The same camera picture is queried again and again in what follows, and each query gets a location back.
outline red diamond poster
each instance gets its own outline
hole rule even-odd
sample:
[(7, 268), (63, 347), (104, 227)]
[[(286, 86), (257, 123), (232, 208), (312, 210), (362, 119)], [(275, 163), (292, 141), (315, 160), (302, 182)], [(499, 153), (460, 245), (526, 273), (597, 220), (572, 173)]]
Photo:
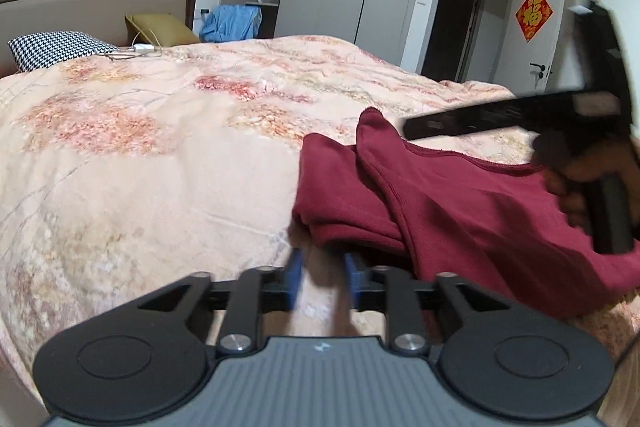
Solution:
[(516, 13), (516, 19), (527, 42), (536, 36), (553, 12), (546, 0), (524, 1)]

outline metal screw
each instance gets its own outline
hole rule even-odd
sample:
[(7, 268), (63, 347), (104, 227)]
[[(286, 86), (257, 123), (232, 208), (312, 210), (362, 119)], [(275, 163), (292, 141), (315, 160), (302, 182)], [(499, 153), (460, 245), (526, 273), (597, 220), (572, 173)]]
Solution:
[(415, 333), (405, 333), (399, 335), (394, 340), (394, 344), (403, 351), (418, 351), (426, 345), (427, 341)]
[(241, 333), (237, 335), (235, 333), (231, 333), (231, 335), (222, 337), (220, 346), (224, 347), (228, 351), (237, 351), (240, 353), (251, 346), (251, 339)]

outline black handle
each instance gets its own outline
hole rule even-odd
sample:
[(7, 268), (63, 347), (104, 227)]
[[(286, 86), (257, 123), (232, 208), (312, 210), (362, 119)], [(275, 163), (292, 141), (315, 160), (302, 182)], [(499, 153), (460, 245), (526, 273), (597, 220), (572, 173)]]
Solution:
[(582, 185), (591, 221), (593, 251), (601, 254), (629, 253), (634, 249), (628, 194), (617, 174)]

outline red cloth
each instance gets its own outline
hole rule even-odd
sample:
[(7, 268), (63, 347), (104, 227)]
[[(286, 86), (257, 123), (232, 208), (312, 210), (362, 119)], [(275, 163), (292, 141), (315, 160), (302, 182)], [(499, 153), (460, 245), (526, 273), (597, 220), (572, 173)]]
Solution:
[(415, 146), (374, 108), (360, 116), (354, 146), (305, 137), (293, 217), (320, 245), (379, 248), (389, 264), (410, 255), (420, 279), (455, 272), (557, 318), (640, 286), (638, 244), (628, 255), (594, 253), (540, 168)]

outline olive pillow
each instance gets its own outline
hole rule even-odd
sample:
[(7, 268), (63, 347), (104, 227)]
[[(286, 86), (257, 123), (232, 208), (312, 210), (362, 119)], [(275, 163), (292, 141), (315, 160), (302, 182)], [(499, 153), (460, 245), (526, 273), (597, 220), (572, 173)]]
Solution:
[(198, 44), (200, 39), (169, 13), (138, 13), (125, 16), (129, 40), (163, 48)]

